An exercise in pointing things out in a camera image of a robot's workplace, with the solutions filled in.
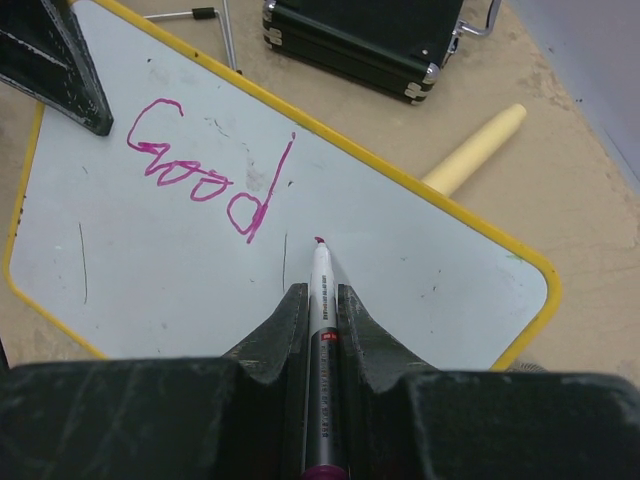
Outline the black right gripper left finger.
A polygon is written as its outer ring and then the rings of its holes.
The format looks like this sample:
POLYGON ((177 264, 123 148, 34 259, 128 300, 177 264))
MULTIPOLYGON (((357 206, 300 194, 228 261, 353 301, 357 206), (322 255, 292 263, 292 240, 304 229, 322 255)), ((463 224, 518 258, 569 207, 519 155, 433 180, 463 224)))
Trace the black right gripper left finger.
POLYGON ((5 479, 296 479, 308 289, 220 357, 39 363, 1 379, 5 479))

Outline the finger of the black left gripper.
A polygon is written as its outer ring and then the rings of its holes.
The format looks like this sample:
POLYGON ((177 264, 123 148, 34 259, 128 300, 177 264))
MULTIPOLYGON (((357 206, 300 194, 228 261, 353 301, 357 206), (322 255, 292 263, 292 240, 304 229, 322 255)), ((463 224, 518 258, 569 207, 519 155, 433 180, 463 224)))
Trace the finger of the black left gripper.
POLYGON ((68 1, 1 3, 1 81, 97 136, 114 118, 68 1))

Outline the yellow framed whiteboard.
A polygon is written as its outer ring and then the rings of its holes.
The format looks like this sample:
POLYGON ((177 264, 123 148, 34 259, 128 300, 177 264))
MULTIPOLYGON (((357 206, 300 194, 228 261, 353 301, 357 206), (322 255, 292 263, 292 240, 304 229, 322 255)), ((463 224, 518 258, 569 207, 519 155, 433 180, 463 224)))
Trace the yellow framed whiteboard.
POLYGON ((439 368, 504 368, 557 310, 528 246, 121 4, 72 8, 114 124, 37 108, 3 272, 96 355, 226 352, 309 279, 318 239, 439 368))

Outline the white marker pen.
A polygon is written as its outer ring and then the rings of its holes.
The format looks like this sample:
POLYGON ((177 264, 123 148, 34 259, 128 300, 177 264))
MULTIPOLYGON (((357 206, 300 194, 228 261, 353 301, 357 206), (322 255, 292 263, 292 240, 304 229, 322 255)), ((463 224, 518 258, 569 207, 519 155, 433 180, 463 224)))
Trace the white marker pen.
POLYGON ((339 330, 332 257, 316 239, 309 282, 303 479, 346 479, 339 393, 339 330))

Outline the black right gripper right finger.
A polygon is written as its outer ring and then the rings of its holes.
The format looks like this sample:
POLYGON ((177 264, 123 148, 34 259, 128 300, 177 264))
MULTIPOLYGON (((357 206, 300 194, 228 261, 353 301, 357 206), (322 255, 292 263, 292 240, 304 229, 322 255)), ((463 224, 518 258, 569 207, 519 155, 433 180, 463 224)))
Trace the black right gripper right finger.
POLYGON ((635 479, 639 392, 616 375, 441 371, 338 289, 355 479, 635 479))

